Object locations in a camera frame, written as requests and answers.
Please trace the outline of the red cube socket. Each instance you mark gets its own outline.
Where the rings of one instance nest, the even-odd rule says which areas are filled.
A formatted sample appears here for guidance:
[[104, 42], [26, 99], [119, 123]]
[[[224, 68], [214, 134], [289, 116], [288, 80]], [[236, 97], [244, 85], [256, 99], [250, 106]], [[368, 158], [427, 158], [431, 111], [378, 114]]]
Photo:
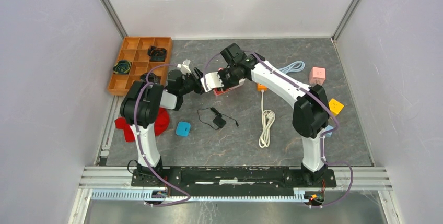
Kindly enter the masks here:
[[220, 95], [223, 95], [225, 93], [228, 93], [228, 92], [230, 92], [230, 91], [232, 91], [232, 90], [234, 90], [236, 88], [241, 87], [244, 84], [244, 82], [245, 82], [245, 79], [241, 79], [241, 80], [239, 80], [239, 84], [235, 85], [233, 87], [226, 88], [226, 89], [224, 89], [224, 88], [215, 88], [215, 89], [213, 89], [214, 95], [215, 96], [220, 96]]

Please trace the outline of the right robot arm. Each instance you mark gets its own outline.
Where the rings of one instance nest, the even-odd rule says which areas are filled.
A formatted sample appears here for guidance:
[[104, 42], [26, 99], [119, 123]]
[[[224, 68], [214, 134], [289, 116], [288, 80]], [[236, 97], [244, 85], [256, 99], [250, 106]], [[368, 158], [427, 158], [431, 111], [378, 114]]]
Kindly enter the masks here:
[[293, 108], [292, 125], [302, 137], [302, 181], [307, 186], [316, 186], [327, 170], [324, 155], [325, 129], [330, 118], [325, 89], [302, 84], [275, 68], [264, 57], [247, 54], [233, 43], [221, 51], [227, 62], [219, 72], [223, 85], [232, 85], [246, 78], [264, 85]]

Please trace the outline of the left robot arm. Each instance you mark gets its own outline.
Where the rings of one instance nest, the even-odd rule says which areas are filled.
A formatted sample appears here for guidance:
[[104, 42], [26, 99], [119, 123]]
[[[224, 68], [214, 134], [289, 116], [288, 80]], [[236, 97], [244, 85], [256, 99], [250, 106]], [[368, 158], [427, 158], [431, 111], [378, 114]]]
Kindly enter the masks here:
[[171, 70], [166, 86], [137, 80], [132, 83], [121, 104], [120, 115], [125, 118], [136, 137], [138, 162], [134, 174], [144, 175], [145, 181], [151, 186], [158, 186], [164, 180], [154, 133], [159, 109], [177, 111], [183, 104], [185, 94], [202, 94], [204, 88], [201, 78], [203, 72], [194, 68], [194, 71], [186, 74], [178, 69]]

